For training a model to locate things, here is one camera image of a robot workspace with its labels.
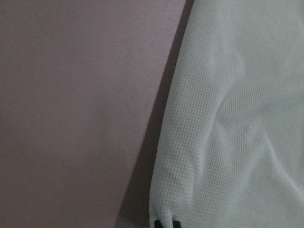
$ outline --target textured fabric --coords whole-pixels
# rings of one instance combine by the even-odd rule
[[[195,0],[150,228],[304,228],[304,1]]]

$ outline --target white fabric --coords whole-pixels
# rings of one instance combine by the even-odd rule
[[[150,228],[304,228],[304,1],[195,0]]]

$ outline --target ribbed fabric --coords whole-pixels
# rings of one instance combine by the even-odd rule
[[[304,1],[195,0],[150,228],[304,228]]]

